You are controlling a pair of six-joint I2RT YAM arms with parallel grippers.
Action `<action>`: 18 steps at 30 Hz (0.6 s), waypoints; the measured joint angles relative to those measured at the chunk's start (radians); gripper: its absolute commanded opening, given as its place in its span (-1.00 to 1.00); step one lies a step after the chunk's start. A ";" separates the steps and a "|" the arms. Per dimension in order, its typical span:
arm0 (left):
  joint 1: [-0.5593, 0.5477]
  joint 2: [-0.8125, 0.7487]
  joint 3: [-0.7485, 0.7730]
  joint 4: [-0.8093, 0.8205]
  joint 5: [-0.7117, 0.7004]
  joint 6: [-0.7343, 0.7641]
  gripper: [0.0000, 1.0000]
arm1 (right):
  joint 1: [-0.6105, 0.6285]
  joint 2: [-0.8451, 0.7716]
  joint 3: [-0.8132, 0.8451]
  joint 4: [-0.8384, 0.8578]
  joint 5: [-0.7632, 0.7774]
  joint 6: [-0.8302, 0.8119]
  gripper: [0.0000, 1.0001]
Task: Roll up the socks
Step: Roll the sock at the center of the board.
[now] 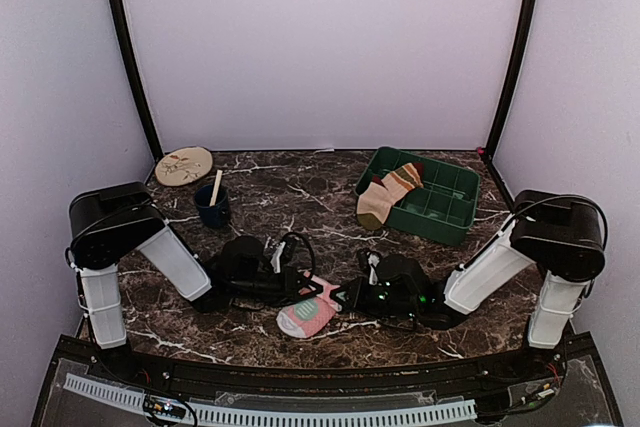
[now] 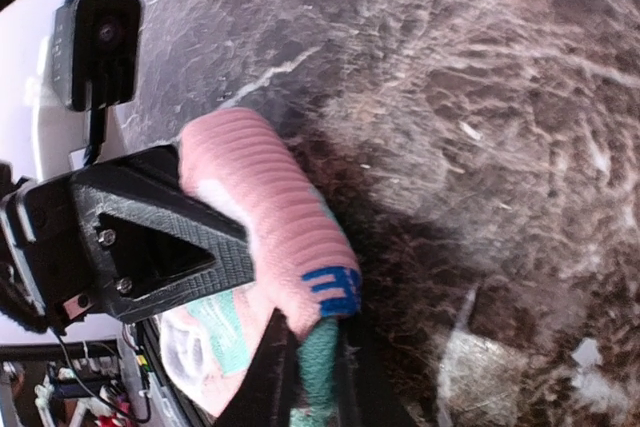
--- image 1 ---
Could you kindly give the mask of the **pink patterned sock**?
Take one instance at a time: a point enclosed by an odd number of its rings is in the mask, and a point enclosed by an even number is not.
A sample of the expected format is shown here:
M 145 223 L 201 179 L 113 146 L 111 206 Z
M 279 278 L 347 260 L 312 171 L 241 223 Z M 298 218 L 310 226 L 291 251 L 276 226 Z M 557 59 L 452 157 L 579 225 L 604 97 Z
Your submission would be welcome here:
M 337 285 L 327 282 L 322 294 L 281 309 L 276 317 L 278 328 L 284 334 L 297 339 L 307 339 L 316 335 L 342 311 L 330 298 L 331 291 L 336 288 Z

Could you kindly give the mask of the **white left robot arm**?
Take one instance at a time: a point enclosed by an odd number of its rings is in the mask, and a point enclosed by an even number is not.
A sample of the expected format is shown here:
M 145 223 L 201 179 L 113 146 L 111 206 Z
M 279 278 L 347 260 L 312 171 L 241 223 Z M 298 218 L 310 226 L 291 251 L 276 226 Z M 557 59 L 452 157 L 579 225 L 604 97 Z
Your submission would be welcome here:
M 120 263 L 128 257 L 143 258 L 201 313 L 222 311 L 237 298 L 289 306 L 327 290 L 314 266 L 293 265 L 298 245 L 315 257 L 309 240 L 298 232 L 286 233 L 273 255 L 259 239 L 239 236 L 219 255 L 201 260 L 141 182 L 81 193 L 71 201 L 68 215 L 72 238 L 66 261 L 76 274 L 93 339 L 105 350 L 101 364 L 120 383 L 134 382 L 141 374 L 140 359 L 124 347 L 128 333 Z

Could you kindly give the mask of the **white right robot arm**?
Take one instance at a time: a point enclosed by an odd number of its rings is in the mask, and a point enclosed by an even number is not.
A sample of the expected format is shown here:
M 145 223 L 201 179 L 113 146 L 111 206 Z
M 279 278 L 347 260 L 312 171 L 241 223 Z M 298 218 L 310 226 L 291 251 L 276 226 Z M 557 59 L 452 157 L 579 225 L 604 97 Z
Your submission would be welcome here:
M 365 275 L 330 294 L 345 311 L 408 319 L 433 330 L 463 323 L 504 284 L 529 267 L 544 282 L 527 326 L 526 346 L 510 360 L 521 381 L 534 379 L 605 267 L 608 222 L 593 200 L 575 194 L 521 191 L 513 213 L 467 262 L 432 281 L 417 260 L 359 252 Z

